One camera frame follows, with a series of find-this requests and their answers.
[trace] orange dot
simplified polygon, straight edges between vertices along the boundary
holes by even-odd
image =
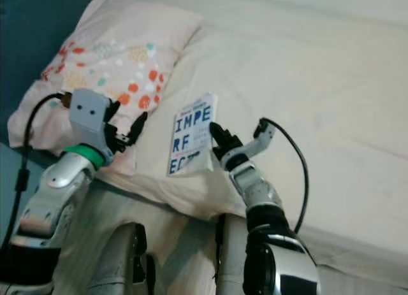
[[[147,108],[149,108],[149,104],[150,104],[150,97],[148,96],[142,96],[139,100],[139,108],[146,110]]]
[[[81,54],[81,53],[83,53],[84,51],[85,51],[84,48],[74,48],[74,49],[72,50],[72,52],[74,52],[75,54]]]
[[[157,77],[157,71],[156,71],[156,70],[150,71],[150,73],[149,73],[149,78],[150,78],[150,80],[151,80],[152,82],[154,82],[154,80],[156,79],[156,77]]]
[[[130,102],[130,95],[126,93],[122,93],[119,98],[117,99],[123,106],[126,106]]]
[[[60,73],[60,72],[64,69],[64,67],[65,67],[65,64],[61,64],[61,65],[56,69],[55,74]]]
[[[139,86],[137,83],[130,83],[129,87],[127,88],[130,92],[138,92]]]
[[[49,67],[49,68],[46,69],[44,72],[42,72],[41,77],[43,77],[44,80],[48,80],[48,74],[49,74],[49,72],[51,72],[52,70],[54,70],[54,67]]]
[[[65,49],[65,47],[63,47],[59,52],[59,55],[65,56],[67,54],[67,50]]]

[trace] white bed sheet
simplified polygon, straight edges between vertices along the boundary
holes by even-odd
[[[263,116],[298,142],[311,182],[302,236],[322,264],[408,287],[408,29],[270,0],[145,1],[195,11],[206,24],[138,141],[138,174],[100,177],[189,215],[243,215],[219,170],[166,177],[169,116],[210,91],[217,122],[243,142]],[[254,162],[294,222],[303,190],[295,153],[277,134]]]
[[[156,264],[155,295],[215,295],[215,227],[94,185],[85,198],[55,271],[55,295],[86,294],[99,255],[123,222],[142,223]],[[243,272],[245,252],[236,256]],[[408,291],[320,267],[322,294],[407,295]]]

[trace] blue wall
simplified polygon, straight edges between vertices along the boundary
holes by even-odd
[[[0,241],[6,234],[8,221],[13,207],[15,196],[14,186],[18,169],[20,168],[21,156],[16,151],[0,143]],[[31,171],[28,189],[22,194],[18,216],[29,198],[33,196],[43,168],[29,161],[28,168]]]

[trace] white card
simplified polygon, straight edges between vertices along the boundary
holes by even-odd
[[[215,120],[217,98],[207,93],[175,116],[168,176],[212,171],[210,123]]]

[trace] blue letter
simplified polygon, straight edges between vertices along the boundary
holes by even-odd
[[[198,120],[200,117],[201,117],[201,110],[197,110],[197,111],[194,113],[194,124],[193,124],[193,125],[196,125],[196,122],[197,122],[197,120]]]
[[[176,161],[177,159],[173,159],[172,161],[170,161],[170,174],[173,174],[175,172],[174,169],[176,168]]]
[[[206,108],[203,109],[203,121],[210,120],[210,114],[211,114],[211,106],[207,106]]]
[[[183,119],[179,119],[179,120],[177,120],[176,122],[177,122],[177,129],[176,129],[176,133],[178,133],[179,131],[181,131],[181,128],[180,128],[180,123],[181,123],[181,121],[182,121]]]
[[[184,129],[186,129],[187,124],[189,124],[189,127],[191,126],[191,114],[184,118]]]
[[[180,139],[174,139],[174,145],[173,145],[173,153],[175,152],[175,151],[179,151],[179,142],[180,142]]]
[[[183,147],[182,147],[182,150],[184,149],[184,145],[189,144],[189,137],[190,137],[189,134],[187,134],[187,135],[185,135],[185,136],[183,137]]]
[[[200,154],[200,151],[198,150],[197,152],[188,155],[189,161],[191,161],[194,157],[198,156],[199,154]]]
[[[178,168],[177,168],[177,171],[178,171],[180,168],[182,168],[182,166],[181,166],[181,162],[183,162],[185,159],[186,159],[186,158],[185,158],[184,156],[180,158],[180,161],[178,162]]]

